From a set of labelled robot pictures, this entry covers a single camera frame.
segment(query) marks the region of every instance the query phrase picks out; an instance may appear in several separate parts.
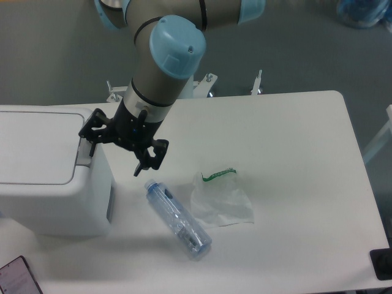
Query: metal bracket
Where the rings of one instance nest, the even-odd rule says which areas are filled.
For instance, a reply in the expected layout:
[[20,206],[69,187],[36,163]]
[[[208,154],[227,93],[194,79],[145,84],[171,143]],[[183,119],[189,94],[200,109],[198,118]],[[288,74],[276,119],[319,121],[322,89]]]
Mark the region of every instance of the metal bracket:
[[263,94],[263,88],[260,86],[262,83],[262,72],[263,72],[262,69],[260,69],[258,72],[258,76],[256,77],[256,79],[253,83],[251,96],[257,96],[257,95]]
[[111,87],[110,82],[106,81],[108,86],[109,97],[106,99],[107,102],[120,102],[121,99],[124,97],[125,92],[127,91],[128,87]]
[[214,97],[211,88],[217,81],[218,76],[208,73],[201,81],[194,81],[194,98]]

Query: blue plastic item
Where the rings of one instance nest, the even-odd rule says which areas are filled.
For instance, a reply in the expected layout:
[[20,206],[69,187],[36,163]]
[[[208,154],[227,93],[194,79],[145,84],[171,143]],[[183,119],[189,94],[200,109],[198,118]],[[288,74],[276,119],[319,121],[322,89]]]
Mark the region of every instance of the blue plastic item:
[[111,31],[119,30],[119,28],[117,28],[117,27],[109,20],[109,18],[106,16],[106,14],[105,14],[105,12],[104,12],[104,10],[103,10],[103,8],[102,8],[101,3],[99,2],[99,0],[94,0],[94,3],[95,3],[95,5],[96,5],[96,9],[97,9],[97,11],[98,11],[99,18],[100,18],[101,22],[104,24],[104,26],[105,26],[107,29],[111,30]]
[[206,51],[203,33],[177,15],[162,17],[149,38],[151,54],[167,75],[184,80],[195,73]]
[[258,18],[264,12],[266,0],[242,0],[238,24]]
[[145,187],[148,191],[147,199],[152,207],[193,257],[198,257],[210,247],[213,242],[211,237],[163,183],[158,184],[152,179]]
[[128,24],[128,22],[127,22],[127,18],[125,17],[125,15],[127,13],[127,8],[128,8],[129,3],[130,3],[130,0],[122,0],[122,12],[124,14],[124,20],[125,20],[126,24]]
[[384,16],[391,0],[340,0],[337,15],[348,26],[370,28]]

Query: black object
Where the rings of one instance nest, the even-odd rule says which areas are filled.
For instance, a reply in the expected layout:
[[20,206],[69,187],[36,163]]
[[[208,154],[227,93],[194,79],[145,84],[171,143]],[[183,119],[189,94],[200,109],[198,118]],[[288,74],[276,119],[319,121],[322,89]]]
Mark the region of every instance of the black object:
[[205,0],[199,0],[200,10],[202,11],[202,31],[207,29],[207,8]]
[[392,249],[375,249],[370,251],[375,275],[381,281],[392,280]]
[[379,294],[387,294],[390,290],[392,290],[392,287],[385,288]]
[[[91,142],[90,156],[94,155],[98,143],[114,143],[133,151],[139,160],[134,176],[150,167],[158,170],[165,158],[169,142],[153,139],[162,122],[146,122],[147,114],[146,110],[142,110],[137,118],[134,117],[129,113],[124,101],[120,102],[112,119],[107,118],[106,114],[97,108],[79,131],[79,136]],[[153,147],[154,157],[150,156],[149,147]]]
[[[0,268],[0,274],[3,276],[0,280],[0,291],[2,294],[16,294],[17,292],[39,292],[40,294],[43,294],[30,270],[30,266],[22,255]],[[31,281],[29,282],[28,279],[31,279],[34,282],[35,287],[31,286],[32,283]]]

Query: black cable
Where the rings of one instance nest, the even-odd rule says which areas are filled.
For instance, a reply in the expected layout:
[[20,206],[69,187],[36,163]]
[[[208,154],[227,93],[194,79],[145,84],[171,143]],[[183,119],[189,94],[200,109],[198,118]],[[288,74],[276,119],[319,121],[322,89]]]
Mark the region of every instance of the black cable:
[[392,287],[385,288],[379,294],[386,294],[387,292],[389,292],[389,290],[392,290]]

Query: white table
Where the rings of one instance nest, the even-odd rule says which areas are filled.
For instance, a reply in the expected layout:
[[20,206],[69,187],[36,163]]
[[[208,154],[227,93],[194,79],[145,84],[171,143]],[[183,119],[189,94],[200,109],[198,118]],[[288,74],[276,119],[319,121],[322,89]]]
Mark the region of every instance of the white table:
[[[108,116],[117,104],[100,107]],[[118,183],[113,228],[98,238],[37,236],[0,219],[0,264],[23,254],[45,294],[314,293],[391,286],[369,251],[388,247],[342,96],[333,91],[179,100],[156,138],[170,146],[159,171],[105,152]],[[165,182],[189,207],[199,170],[234,167],[255,224],[209,229],[199,262],[145,199]]]

